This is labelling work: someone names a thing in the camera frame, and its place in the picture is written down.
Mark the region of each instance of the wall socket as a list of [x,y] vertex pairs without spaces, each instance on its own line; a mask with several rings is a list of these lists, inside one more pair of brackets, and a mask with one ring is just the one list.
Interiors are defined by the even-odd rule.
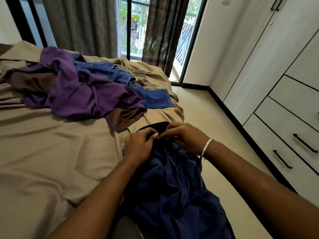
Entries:
[[231,0],[223,0],[223,2],[221,4],[228,6],[230,4]]

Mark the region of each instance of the curtain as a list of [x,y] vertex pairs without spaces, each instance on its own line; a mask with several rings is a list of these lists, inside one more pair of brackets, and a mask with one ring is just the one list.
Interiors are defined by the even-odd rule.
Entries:
[[150,0],[142,61],[170,76],[189,0]]
[[118,0],[43,0],[58,48],[83,55],[116,58]]

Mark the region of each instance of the person's right hand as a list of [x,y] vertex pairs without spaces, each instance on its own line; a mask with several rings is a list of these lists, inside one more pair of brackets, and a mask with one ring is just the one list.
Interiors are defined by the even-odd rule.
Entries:
[[209,137],[189,123],[171,122],[158,139],[169,138],[191,154],[200,155]]

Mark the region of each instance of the bed sheet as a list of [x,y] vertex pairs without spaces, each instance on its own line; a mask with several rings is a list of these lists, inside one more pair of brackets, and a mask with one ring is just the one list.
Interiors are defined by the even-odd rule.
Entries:
[[[0,70],[5,72],[9,62],[18,60],[37,62],[40,52],[32,44],[19,42],[0,56],[5,61],[4,67],[0,61]],[[184,120],[169,80],[157,67],[143,62],[136,66],[121,58],[109,61],[137,74],[139,84],[148,89],[168,89],[174,107],[148,109],[140,120],[116,133],[105,119],[70,122],[50,109],[24,107],[10,85],[0,84],[1,238],[46,237],[122,159],[127,134],[156,122]],[[141,67],[145,72],[136,71]]]

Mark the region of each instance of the silver bracelet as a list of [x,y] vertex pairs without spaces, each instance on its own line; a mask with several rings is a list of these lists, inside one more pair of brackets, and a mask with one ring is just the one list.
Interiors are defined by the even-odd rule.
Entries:
[[205,147],[203,148],[202,154],[200,155],[200,158],[199,158],[200,161],[202,161],[202,159],[203,159],[203,155],[204,155],[204,153],[205,153],[205,151],[206,151],[206,148],[208,147],[208,145],[209,145],[213,140],[214,140],[213,138],[210,138],[210,139],[207,141],[207,143],[205,144]]

